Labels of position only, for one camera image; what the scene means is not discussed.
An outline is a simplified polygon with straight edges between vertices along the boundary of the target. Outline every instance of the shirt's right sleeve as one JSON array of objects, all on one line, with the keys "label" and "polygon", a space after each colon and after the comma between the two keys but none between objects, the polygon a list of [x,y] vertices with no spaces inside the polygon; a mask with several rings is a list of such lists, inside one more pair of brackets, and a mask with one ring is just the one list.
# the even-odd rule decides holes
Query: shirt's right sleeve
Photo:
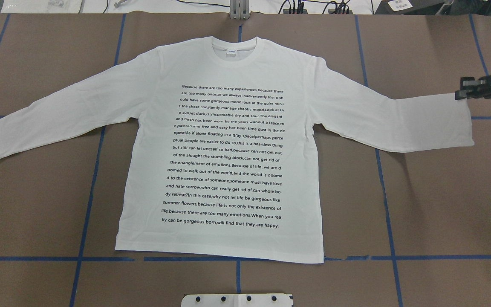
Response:
[{"label": "shirt's right sleeve", "polygon": [[138,118],[152,99],[162,59],[154,49],[0,119],[0,159]]},{"label": "shirt's right sleeve", "polygon": [[471,114],[454,93],[390,99],[315,58],[308,95],[314,124],[386,151],[472,146]]}]

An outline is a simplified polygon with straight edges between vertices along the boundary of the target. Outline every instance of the white long-sleeve shirt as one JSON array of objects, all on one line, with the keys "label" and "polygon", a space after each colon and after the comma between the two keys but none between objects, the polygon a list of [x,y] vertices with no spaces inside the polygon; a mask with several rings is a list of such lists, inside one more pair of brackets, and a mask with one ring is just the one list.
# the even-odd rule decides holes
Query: white long-sleeve shirt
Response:
[{"label": "white long-sleeve shirt", "polygon": [[160,46],[0,119],[0,159],[139,119],[115,249],[323,262],[313,124],[386,151],[471,146],[466,101],[390,99],[254,38]]}]

